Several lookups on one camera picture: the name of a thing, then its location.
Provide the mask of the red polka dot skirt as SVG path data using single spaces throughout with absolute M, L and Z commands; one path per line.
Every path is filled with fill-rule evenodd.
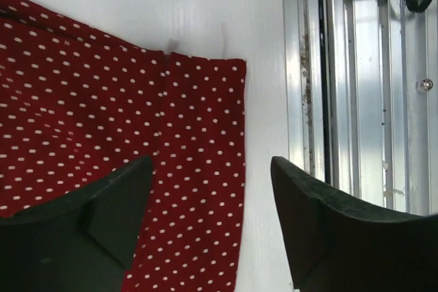
M 233 291 L 244 214 L 242 59 L 143 49 L 1 0 L 1 216 L 153 161 L 123 291 Z

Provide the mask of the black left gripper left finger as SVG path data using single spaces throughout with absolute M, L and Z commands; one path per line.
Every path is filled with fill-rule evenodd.
M 2 291 L 120 291 L 153 175 L 150 157 L 1 219 Z

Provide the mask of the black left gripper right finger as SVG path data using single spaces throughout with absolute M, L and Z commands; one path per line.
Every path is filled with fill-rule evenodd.
M 436 215 L 376 206 L 283 157 L 270 172 L 295 289 L 437 290 Z

